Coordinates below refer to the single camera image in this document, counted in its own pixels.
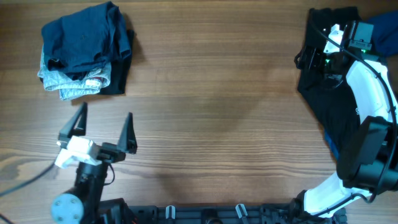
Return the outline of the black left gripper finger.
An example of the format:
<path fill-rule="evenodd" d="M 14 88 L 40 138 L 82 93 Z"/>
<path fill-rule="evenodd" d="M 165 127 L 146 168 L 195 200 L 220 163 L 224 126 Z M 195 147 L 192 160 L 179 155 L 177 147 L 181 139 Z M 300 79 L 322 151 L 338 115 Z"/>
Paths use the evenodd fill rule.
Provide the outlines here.
<path fill-rule="evenodd" d="M 133 125 L 133 114 L 128 113 L 126 120 L 124 122 L 124 126 L 121 131 L 121 135 L 119 137 L 119 141 L 117 144 L 117 149 L 129 153 L 135 154 L 137 152 L 137 140 L 134 132 Z"/>
<path fill-rule="evenodd" d="M 59 131 L 58 140 L 69 141 L 72 136 L 85 136 L 88 104 L 83 102 L 72 118 Z"/>

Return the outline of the navy blue shorts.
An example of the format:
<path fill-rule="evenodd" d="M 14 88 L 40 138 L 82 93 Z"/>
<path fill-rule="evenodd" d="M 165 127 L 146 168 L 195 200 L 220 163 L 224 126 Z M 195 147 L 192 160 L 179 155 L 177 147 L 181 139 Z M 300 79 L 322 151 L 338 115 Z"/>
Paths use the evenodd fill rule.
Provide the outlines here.
<path fill-rule="evenodd" d="M 72 80 L 131 55 L 126 22 L 111 1 L 49 22 L 41 34 L 47 69 Z"/>

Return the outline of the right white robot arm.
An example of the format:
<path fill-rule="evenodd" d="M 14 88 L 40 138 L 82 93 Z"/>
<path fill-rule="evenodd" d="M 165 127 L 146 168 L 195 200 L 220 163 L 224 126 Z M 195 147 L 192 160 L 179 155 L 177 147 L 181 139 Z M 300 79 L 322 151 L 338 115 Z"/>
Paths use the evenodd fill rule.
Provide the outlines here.
<path fill-rule="evenodd" d="M 300 192 L 286 204 L 258 207 L 130 207 L 134 223 L 343 223 L 345 206 L 366 203 L 397 190 L 396 99 L 387 82 L 387 69 L 370 53 L 373 27 L 350 21 L 344 29 L 319 30 L 312 19 L 308 31 L 325 39 L 325 48 L 305 46 L 295 64 L 303 73 L 324 77 L 341 72 L 354 93 L 361 123 L 338 157 L 336 172 L 315 188 Z"/>

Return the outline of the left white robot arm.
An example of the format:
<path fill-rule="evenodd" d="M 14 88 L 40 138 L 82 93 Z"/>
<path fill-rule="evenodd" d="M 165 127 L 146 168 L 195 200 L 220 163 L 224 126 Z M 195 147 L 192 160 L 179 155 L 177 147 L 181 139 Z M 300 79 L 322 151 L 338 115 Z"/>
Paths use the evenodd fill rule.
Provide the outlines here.
<path fill-rule="evenodd" d="M 137 152 L 133 114 L 128 113 L 117 144 L 101 145 L 85 138 L 88 105 L 83 103 L 59 131 L 60 152 L 54 164 L 66 169 L 77 162 L 72 188 L 57 196 L 51 215 L 57 223 L 137 223 L 137 216 L 122 198 L 102 201 L 112 165 Z"/>

